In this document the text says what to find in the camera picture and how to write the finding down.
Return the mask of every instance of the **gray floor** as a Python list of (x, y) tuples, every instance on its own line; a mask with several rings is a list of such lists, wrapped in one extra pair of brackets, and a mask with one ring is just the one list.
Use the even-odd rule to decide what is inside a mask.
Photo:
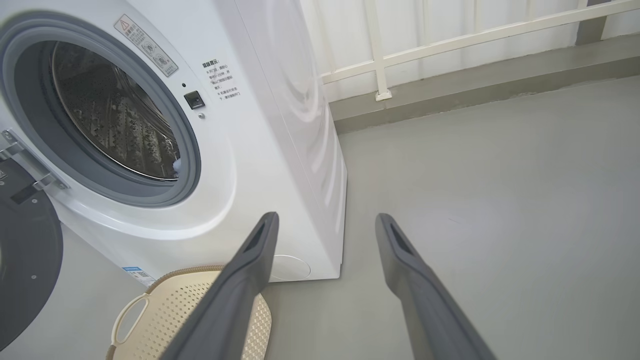
[(56, 287), (31, 325), (0, 352), (0, 360), (104, 359), (120, 310), (147, 289), (64, 225), (62, 235)]
[(268, 359), (411, 359), (393, 215), (500, 359), (639, 359), (640, 78), (340, 137), (342, 277), (272, 284)]

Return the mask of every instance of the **printed instructions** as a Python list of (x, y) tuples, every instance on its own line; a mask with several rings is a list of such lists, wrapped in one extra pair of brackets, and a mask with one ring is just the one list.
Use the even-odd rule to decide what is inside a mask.
[(240, 96), (234, 75), (227, 62), (215, 58), (202, 63), (202, 67), (205, 69), (207, 78), (215, 89), (220, 101)]

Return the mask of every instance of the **door hinge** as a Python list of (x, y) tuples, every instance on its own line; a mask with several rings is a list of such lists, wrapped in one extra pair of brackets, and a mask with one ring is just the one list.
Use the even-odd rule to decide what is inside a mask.
[(0, 150), (0, 162), (16, 158), (19, 158), (25, 163), (21, 164), (36, 181), (31, 185), (23, 189), (24, 193), (32, 193), (43, 190), (47, 186), (53, 184), (55, 187), (65, 190), (69, 186), (62, 181), (62, 178), (58, 176), (53, 170), (51, 170), (45, 163), (40, 161), (28, 147), (24, 145), (24, 142), (15, 134), (11, 129), (7, 129), (0, 132), (3, 138), (9, 143), (9, 146)]

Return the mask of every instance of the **perforated basket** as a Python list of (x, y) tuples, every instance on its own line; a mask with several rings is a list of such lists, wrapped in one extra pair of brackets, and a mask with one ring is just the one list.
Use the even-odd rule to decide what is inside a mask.
[[(126, 305), (113, 326), (107, 360), (142, 360), (160, 358), (173, 336), (199, 303), (222, 270), (222, 266), (200, 266), (171, 272)], [(118, 341), (118, 330), (127, 312), (145, 301), (142, 313), (124, 340)], [(271, 332), (271, 312), (259, 295), (253, 309), (244, 341), (243, 360), (264, 359)]]

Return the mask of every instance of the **white washing machine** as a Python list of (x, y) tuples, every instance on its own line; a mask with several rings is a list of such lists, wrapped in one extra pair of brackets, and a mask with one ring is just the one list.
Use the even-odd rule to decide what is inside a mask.
[(2, 156), (140, 281), (280, 215), (272, 281), (340, 275), (347, 170), (295, 0), (22, 0), (0, 15)]

